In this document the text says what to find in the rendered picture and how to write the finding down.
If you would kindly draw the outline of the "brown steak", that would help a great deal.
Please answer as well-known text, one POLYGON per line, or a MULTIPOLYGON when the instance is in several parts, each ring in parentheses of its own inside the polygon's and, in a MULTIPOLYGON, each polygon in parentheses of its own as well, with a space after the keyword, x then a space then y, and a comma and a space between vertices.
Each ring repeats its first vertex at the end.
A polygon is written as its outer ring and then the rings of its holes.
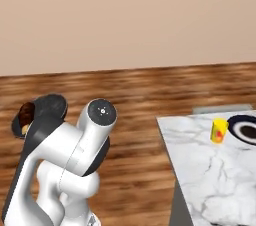
POLYGON ((21 128, 21 133, 26 134, 29 125, 34 120, 35 104, 32 102, 27 102, 23 104, 18 113, 19 125, 21 128))

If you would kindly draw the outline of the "white marble dining table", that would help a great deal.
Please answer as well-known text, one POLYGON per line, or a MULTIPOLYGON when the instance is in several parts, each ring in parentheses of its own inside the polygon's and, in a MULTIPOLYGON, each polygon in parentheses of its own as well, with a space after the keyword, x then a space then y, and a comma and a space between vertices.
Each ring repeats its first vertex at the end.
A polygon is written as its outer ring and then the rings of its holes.
POLYGON ((256 146, 229 130, 210 139, 214 119, 235 115, 256 110, 157 119, 193 226, 256 226, 256 146))

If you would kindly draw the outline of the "dark blue and white plate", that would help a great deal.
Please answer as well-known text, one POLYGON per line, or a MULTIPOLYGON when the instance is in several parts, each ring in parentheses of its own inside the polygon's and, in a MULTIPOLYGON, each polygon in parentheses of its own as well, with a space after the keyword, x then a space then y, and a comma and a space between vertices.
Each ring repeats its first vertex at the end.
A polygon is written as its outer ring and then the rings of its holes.
POLYGON ((256 146, 256 117, 235 115, 228 119, 228 130, 236 139, 256 146))

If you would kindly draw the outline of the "dark grey pan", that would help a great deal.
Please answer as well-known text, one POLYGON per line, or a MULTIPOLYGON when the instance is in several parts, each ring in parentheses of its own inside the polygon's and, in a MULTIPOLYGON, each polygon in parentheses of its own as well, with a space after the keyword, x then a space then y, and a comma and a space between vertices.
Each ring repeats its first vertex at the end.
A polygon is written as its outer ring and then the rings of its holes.
MULTIPOLYGON (((35 105, 36 116, 53 114, 57 117, 64 119, 67 114, 68 103, 61 94, 52 93, 43 95, 32 100, 32 103, 35 105)), ((16 138, 24 138, 21 127, 19 126, 18 116, 14 117, 11 124, 11 130, 16 138)))

